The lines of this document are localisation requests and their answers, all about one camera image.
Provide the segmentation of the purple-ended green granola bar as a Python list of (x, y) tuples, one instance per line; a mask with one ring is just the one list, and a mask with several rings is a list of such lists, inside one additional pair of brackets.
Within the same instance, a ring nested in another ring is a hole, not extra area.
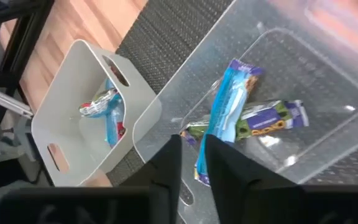
[[(209, 116), (200, 121), (188, 123), (180, 132), (180, 136), (190, 145), (206, 134), (209, 126)], [(236, 122), (234, 135), (232, 131), (222, 134), (222, 141), (236, 142), (251, 136), (260, 136), (281, 129), (291, 129), (309, 126), (309, 119), (301, 100), (269, 100), (261, 103), (251, 103), (240, 113)]]

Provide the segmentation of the clear plastic bin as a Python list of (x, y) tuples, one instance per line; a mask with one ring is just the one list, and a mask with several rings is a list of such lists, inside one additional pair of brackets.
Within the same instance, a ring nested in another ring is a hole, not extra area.
[(297, 184), (358, 185), (358, 2), (234, 0), (136, 122), (141, 158), (209, 113), (234, 58), (264, 70), (250, 101), (301, 100), (310, 121), (237, 149)]

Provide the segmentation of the red-ended blue granola bar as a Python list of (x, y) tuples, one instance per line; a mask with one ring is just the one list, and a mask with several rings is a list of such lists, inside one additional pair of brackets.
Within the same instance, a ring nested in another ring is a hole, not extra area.
[(92, 101), (85, 102), (78, 108), (80, 114), (87, 118), (98, 118), (111, 112), (121, 101), (115, 88), (98, 93)]
[(106, 141), (111, 147), (114, 147), (125, 134), (123, 125), (125, 115), (124, 101), (119, 93), (113, 96), (112, 101), (108, 104), (106, 113)]

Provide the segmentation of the purple-ended blue granola bar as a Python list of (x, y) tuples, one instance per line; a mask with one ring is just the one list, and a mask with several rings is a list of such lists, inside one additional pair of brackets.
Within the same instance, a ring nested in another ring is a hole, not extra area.
[(263, 69), (255, 65), (231, 60), (224, 71), (222, 82), (214, 98), (208, 128), (200, 143), (200, 151), (195, 164), (195, 179), (210, 186), (206, 162), (206, 137), (213, 135), (224, 142), (233, 143), (236, 139), (236, 123)]

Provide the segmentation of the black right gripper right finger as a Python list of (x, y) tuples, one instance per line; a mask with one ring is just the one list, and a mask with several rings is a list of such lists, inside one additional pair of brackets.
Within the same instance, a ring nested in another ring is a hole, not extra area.
[(358, 185), (296, 184), (206, 135), (220, 224), (358, 224)]

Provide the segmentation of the translucent white plastic bin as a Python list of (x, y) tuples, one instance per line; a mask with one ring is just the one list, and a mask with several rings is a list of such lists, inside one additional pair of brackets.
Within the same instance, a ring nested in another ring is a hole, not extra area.
[[(122, 96), (126, 131), (111, 147), (101, 118), (83, 118), (79, 106), (111, 80)], [(156, 97), (132, 62), (84, 40), (63, 59), (32, 119), (32, 136), (54, 186), (83, 185), (110, 172), (132, 149), (135, 122)]]

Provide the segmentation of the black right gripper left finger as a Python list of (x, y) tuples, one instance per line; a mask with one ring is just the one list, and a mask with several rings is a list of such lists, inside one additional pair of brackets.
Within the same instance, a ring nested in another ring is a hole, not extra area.
[(176, 224), (181, 138), (117, 187), (26, 188), (0, 199), (0, 224)]

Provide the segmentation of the silver aluminium rail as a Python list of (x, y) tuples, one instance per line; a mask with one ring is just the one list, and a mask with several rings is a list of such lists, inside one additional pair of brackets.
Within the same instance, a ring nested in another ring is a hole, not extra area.
[(34, 116), (30, 106), (2, 92), (0, 92), (0, 106), (27, 119), (32, 119)]

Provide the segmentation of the grey woven placemat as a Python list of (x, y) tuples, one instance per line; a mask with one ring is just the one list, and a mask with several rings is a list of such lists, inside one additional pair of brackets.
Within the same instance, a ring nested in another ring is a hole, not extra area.
[[(148, 0), (117, 49), (158, 93), (232, 0)], [(358, 184), (358, 150), (309, 180)]]

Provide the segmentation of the black aluminium table frame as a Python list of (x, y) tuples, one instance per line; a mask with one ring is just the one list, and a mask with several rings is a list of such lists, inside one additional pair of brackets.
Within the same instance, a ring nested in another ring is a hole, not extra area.
[(16, 20), (0, 66), (0, 87), (13, 93), (44, 28), (55, 0), (18, 0), (0, 6), (0, 24)]

